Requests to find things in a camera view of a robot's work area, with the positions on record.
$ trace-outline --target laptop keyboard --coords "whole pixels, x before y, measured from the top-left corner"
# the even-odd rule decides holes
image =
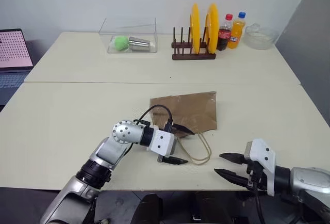
[[[10,75],[1,75],[0,74],[0,88],[13,88],[19,87],[25,77],[27,76],[26,73],[24,74],[10,74]]]

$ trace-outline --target bottle label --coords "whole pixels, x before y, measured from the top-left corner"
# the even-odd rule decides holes
[[[237,42],[238,41],[238,37],[230,37],[229,39],[231,42]]]
[[[221,39],[228,39],[230,37],[230,30],[219,30],[218,37]]]

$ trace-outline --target red bottle cap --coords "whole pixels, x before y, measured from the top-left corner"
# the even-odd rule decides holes
[[[227,14],[226,15],[226,20],[232,20],[233,19],[233,15],[232,14]]]

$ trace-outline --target blue bottle cap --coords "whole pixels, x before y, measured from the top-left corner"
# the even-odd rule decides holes
[[[238,14],[238,17],[239,17],[240,19],[244,19],[244,18],[245,18],[245,15],[246,15],[246,13],[245,13],[244,11],[241,11],[241,12]]]

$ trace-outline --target orange soda bottle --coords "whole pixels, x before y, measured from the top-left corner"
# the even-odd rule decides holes
[[[232,33],[230,35],[227,47],[230,49],[235,49],[243,34],[243,28],[245,26],[245,12],[241,11],[238,14],[238,18],[233,22]]]

